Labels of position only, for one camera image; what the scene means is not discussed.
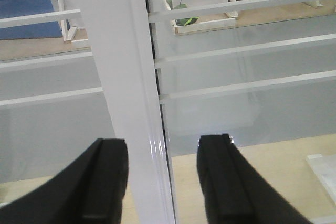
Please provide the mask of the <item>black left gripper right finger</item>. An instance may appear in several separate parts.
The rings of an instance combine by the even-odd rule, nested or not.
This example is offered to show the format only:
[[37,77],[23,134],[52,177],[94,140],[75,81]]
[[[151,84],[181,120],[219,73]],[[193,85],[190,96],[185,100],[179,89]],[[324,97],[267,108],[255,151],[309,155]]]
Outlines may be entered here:
[[228,134],[203,135],[197,173],[208,223],[309,223],[244,158]]

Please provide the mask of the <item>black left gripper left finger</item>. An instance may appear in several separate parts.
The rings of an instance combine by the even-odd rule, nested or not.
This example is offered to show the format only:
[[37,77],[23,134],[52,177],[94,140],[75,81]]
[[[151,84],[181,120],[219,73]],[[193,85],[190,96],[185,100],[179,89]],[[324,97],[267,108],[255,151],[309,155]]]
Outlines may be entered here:
[[54,178],[1,208],[1,223],[121,223],[129,175],[123,139],[97,139]]

